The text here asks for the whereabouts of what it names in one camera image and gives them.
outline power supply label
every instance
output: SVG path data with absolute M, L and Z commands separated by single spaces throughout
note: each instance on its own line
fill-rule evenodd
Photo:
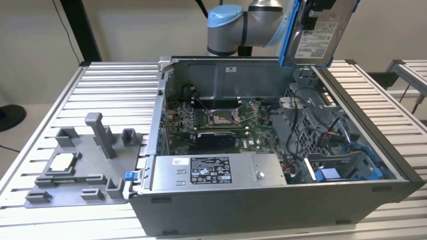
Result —
M 192 184 L 231 184 L 232 169 L 228 157 L 192 157 L 191 183 Z

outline motherboard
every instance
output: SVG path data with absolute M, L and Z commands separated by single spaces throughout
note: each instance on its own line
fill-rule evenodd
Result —
M 268 115 L 269 107 L 260 99 L 228 104 L 193 99 L 168 109 L 171 155 L 280 153 L 279 138 Z

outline circuit board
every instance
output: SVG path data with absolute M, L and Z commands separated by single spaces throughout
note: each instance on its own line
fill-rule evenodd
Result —
M 167 115 L 171 155 L 281 152 L 267 107 L 260 101 L 243 100 L 239 107 L 228 109 L 197 109 L 184 102 L 176 109 L 169 109 Z M 217 145 L 208 139 L 211 147 L 200 149 L 200 138 L 207 133 L 231 136 L 227 147 L 221 143 L 224 139 L 216 141 Z

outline warning label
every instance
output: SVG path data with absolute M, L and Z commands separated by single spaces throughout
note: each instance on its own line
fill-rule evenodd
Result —
M 296 59 L 323 59 L 336 26 L 336 22 L 317 21 L 313 30 L 304 30 L 301 32 L 295 53 Z
M 231 184 L 232 170 L 228 157 L 192 157 L 191 183 L 192 184 Z

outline metal rail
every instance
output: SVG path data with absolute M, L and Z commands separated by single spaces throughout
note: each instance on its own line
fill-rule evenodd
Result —
M 427 129 L 355 64 L 335 61 L 328 69 L 360 105 L 382 133 L 427 180 Z M 83 119 L 101 112 L 115 133 L 135 128 L 148 137 L 153 97 L 157 93 L 156 63 L 92 63 L 76 74 L 59 102 L 19 155 L 1 183 L 0 237 L 47 238 L 67 233 L 69 239 L 147 239 L 129 204 L 25 209 L 24 197 L 45 167 L 59 127 L 77 126 L 91 134 Z M 144 165 L 144 146 L 139 166 Z M 199 236 L 201 240 L 261 239 L 426 239 L 427 187 L 400 203 L 380 206 L 356 225 L 324 226 L 279 231 Z
M 394 60 L 387 72 L 396 73 L 427 96 L 427 60 Z

